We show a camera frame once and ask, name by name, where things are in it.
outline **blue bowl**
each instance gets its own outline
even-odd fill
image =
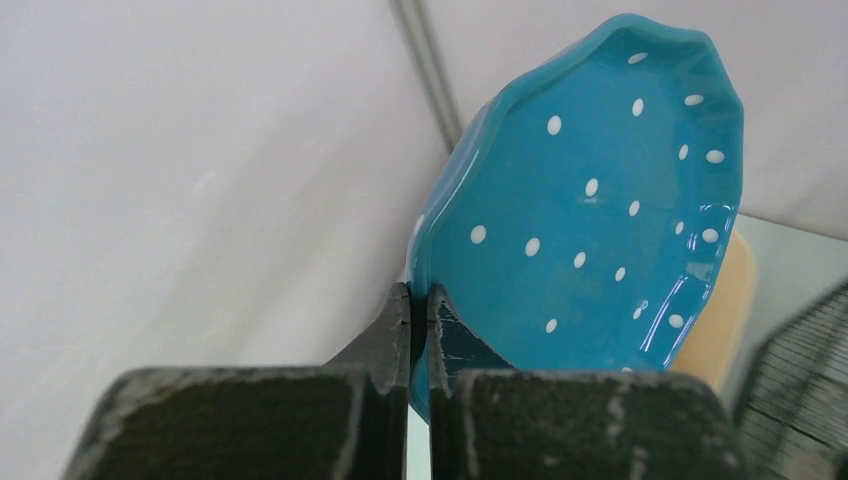
[[[709,37],[608,20],[473,119],[410,241],[415,301],[444,285],[517,368],[667,368],[730,239],[742,127]]]

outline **black wire basket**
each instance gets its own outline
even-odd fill
[[[757,478],[848,478],[848,280],[757,350],[733,421]]]

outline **table surface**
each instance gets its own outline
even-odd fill
[[[769,332],[848,276],[848,242],[775,223],[739,216],[736,230],[757,263],[757,290],[739,350],[727,374],[721,400],[730,408],[739,395],[752,355]],[[430,478],[427,424],[409,410],[407,478]]]

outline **tan bowl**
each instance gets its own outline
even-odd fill
[[[734,231],[715,290],[670,370],[694,375],[721,391],[748,321],[756,285],[754,255]]]

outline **white backdrop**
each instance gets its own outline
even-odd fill
[[[432,0],[467,120],[607,17],[710,33],[744,206],[848,237],[842,1]],[[0,5],[0,477],[60,472],[157,364],[322,362],[371,320],[445,151],[388,1]]]

